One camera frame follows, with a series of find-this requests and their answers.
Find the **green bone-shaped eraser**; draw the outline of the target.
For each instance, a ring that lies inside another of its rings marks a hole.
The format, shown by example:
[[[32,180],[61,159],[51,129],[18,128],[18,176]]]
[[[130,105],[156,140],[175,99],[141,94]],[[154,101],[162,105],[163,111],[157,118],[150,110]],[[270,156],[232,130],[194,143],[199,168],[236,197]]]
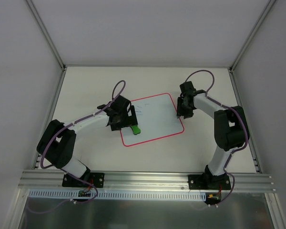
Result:
[[[133,132],[134,135],[138,135],[138,134],[141,133],[141,130],[140,130],[140,128],[139,128],[138,125],[133,125],[133,126],[131,126],[131,130],[132,130],[132,132]]]

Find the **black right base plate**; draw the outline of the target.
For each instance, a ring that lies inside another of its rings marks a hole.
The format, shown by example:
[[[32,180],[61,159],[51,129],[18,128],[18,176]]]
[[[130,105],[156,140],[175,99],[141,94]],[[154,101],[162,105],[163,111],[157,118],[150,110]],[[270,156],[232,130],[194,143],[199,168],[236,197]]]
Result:
[[[220,176],[209,176],[205,173],[199,175],[188,175],[188,186],[190,190],[230,190],[231,183],[229,176],[223,174]]]

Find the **aluminium right corner post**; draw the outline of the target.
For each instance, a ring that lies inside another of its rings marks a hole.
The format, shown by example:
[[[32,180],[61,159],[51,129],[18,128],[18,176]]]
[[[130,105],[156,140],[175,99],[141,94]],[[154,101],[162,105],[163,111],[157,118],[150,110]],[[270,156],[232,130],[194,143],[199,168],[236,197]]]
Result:
[[[256,22],[253,25],[253,28],[251,29],[249,35],[247,36],[244,44],[242,45],[239,53],[237,54],[236,58],[234,59],[232,65],[229,67],[229,71],[232,73],[237,65],[239,64],[239,62],[241,61],[243,55],[245,54],[246,50],[248,49],[249,45],[251,44],[251,42],[253,41],[254,37],[256,36],[258,30],[260,29],[260,27],[262,26],[263,22],[265,21],[265,19],[267,18],[268,14],[270,13],[270,11],[272,10],[272,8],[274,7],[274,5],[276,4],[277,0],[268,0],[266,6],[263,8],[260,16],[258,17],[258,19],[256,20]]]

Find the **aluminium front rail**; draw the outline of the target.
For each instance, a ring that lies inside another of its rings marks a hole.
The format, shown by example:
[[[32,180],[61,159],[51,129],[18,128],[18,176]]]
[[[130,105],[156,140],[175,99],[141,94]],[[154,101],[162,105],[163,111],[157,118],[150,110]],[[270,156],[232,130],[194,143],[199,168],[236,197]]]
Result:
[[[116,172],[104,171],[100,176],[96,171],[92,180],[101,190],[127,191],[204,191],[203,186],[196,183],[199,173],[171,172]],[[25,170],[18,184],[19,188],[77,188],[81,182],[59,170]],[[235,173],[222,184],[227,192],[232,187],[234,192],[275,193],[276,187],[272,177],[260,173]]]

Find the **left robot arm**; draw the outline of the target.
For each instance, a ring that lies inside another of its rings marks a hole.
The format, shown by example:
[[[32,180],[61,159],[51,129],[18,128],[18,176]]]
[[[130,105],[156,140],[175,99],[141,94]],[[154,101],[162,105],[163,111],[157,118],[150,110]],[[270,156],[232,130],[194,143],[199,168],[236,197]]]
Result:
[[[55,167],[67,173],[80,187],[91,184],[91,170],[74,155],[75,142],[81,135],[109,126],[112,131],[138,125],[134,105],[125,108],[101,105],[95,113],[72,122],[52,120],[44,131],[37,152],[40,167]]]

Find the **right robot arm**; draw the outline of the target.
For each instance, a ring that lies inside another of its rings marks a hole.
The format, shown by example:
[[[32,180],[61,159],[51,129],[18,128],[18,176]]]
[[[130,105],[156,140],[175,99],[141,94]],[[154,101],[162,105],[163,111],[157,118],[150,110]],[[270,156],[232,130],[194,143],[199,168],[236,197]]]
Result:
[[[216,149],[202,174],[188,176],[189,189],[232,190],[226,168],[233,154],[246,148],[250,137],[244,110],[224,105],[204,92],[183,93],[178,97],[178,118],[193,117],[196,109],[213,118]]]

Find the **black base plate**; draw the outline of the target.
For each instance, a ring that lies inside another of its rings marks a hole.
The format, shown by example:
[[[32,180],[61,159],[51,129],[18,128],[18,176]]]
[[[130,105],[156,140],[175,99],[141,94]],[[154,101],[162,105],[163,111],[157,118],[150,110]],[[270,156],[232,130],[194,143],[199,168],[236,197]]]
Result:
[[[96,188],[103,188],[104,173],[100,172],[85,172],[82,177],[78,178],[69,173],[63,176],[63,187],[88,187],[93,185]]]
[[[223,174],[220,176],[209,176],[205,173],[199,175],[188,175],[188,186],[190,190],[230,190],[231,183],[229,176]]]

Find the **pink-framed whiteboard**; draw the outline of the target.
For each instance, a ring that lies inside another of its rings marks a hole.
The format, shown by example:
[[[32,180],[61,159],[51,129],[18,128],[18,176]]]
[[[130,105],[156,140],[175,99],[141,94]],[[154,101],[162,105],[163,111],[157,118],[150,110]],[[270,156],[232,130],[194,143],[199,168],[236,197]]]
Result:
[[[132,105],[141,133],[134,135],[130,127],[123,128],[120,133],[125,147],[179,135],[185,131],[181,119],[177,118],[177,109],[169,93],[136,99]]]

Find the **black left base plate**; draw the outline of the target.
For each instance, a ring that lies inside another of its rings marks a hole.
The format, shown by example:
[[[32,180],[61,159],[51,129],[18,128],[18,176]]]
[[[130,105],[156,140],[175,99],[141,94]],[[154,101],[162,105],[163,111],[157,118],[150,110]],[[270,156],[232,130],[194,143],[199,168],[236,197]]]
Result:
[[[93,185],[96,188],[103,188],[104,173],[100,172],[85,172],[82,177],[78,178],[69,173],[63,176],[63,187],[88,187]]]

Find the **aluminium left corner post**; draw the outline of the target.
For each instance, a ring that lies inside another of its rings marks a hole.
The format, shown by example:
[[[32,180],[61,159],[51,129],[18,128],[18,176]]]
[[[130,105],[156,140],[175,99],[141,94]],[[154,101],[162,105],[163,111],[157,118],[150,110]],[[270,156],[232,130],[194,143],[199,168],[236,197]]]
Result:
[[[54,42],[53,42],[53,40],[52,40],[52,38],[51,38],[47,28],[46,28],[41,16],[40,16],[35,4],[34,4],[34,2],[32,0],[24,0],[24,2],[26,3],[29,11],[32,14],[32,17],[34,18],[36,24],[38,25],[38,27],[39,27],[47,45],[48,45],[48,47],[50,48],[57,64],[59,65],[60,69],[64,71],[66,68],[66,65],[64,64]]]

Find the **aluminium corner post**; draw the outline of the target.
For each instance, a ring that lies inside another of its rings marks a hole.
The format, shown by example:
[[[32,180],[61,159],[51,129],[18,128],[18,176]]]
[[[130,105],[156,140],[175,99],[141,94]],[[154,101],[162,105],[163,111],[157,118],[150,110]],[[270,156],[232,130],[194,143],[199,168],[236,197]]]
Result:
[[[256,20],[256,22],[253,25],[253,28],[251,29],[249,35],[247,36],[244,44],[242,45],[239,53],[237,54],[236,58],[234,59],[232,65],[229,67],[229,71],[232,73],[237,65],[239,64],[239,62],[241,61],[243,55],[245,54],[246,50],[248,49],[249,45],[251,44],[251,42],[253,41],[254,37],[256,36],[258,30],[260,29],[260,27],[262,26],[263,22],[265,21],[265,19],[267,18],[268,14],[270,13],[270,11],[272,10],[272,8],[274,7],[274,5],[276,4],[277,0],[268,0],[266,6],[263,8],[260,16],[258,17],[258,19]]]
[[[52,40],[52,38],[51,38],[47,28],[46,28],[41,16],[40,16],[35,4],[34,4],[34,2],[32,0],[24,0],[24,2],[26,3],[29,11],[32,14],[32,17],[34,18],[36,24],[38,25],[38,27],[39,27],[47,45],[48,45],[48,47],[50,48],[57,64],[59,65],[60,69],[64,71],[66,68],[66,65],[64,64],[54,42],[53,42],[53,40]]]

